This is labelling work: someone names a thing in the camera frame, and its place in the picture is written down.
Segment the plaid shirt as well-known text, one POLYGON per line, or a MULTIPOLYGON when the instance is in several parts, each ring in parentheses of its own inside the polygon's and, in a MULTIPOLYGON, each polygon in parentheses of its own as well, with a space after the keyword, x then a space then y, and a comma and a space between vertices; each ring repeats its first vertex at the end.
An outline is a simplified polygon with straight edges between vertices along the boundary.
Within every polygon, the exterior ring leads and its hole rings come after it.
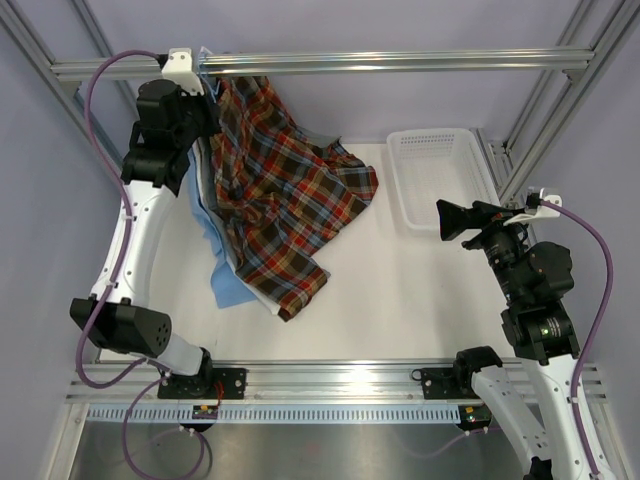
POLYGON ((313 256, 371 204, 376 170, 301 128, 265 77, 221 79, 216 103, 211 210, 239 279, 289 321, 326 285, 313 256))

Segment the light blue hanger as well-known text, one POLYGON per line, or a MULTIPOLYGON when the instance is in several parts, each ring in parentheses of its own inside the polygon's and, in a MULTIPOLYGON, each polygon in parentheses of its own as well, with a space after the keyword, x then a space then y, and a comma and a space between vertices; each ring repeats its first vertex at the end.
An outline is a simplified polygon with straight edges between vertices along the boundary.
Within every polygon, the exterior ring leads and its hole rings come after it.
POLYGON ((197 55, 196 68, 197 75, 199 76, 201 82, 204 84, 204 87, 207 90, 209 96, 214 103, 217 103, 220 95, 220 80, 217 77, 211 76, 209 73, 207 73, 204 66, 206 58, 211 56, 212 54, 212 51, 202 46, 197 55))

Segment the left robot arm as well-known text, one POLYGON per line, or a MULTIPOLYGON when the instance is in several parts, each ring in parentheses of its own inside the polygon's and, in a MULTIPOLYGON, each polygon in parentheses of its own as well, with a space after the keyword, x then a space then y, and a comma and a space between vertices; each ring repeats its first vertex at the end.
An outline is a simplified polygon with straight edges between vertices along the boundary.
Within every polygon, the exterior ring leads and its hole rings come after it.
POLYGON ((161 231, 189 169, 189 153, 219 132, 218 109, 199 79, 187 86, 147 82, 136 107, 139 118, 116 178, 121 207, 109 252, 90 295, 70 306, 82 331, 76 363, 83 363, 91 343, 168 374, 159 387, 162 398, 212 398, 210 353, 176 334, 168 314, 150 308, 149 291, 161 231))

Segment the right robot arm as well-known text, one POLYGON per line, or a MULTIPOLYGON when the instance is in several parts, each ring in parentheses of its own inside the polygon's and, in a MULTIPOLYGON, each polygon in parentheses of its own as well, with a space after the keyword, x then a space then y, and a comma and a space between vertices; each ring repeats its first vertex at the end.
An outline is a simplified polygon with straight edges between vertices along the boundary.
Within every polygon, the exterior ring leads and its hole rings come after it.
POLYGON ((511 386, 503 361, 489 346, 457 353, 454 388, 477 396, 509 440, 526 479, 613 479, 588 406, 586 355, 603 320, 613 287, 613 261, 606 241, 585 220, 545 191, 528 196, 523 208, 476 201, 469 208, 436 203, 440 237, 452 241, 467 230, 462 246, 482 251, 506 300, 502 329, 532 385, 540 413, 534 415, 511 386), (526 244, 531 222, 564 216, 582 226, 605 259, 602 300, 585 343, 579 343, 562 299, 574 287, 568 248, 553 242, 526 244))

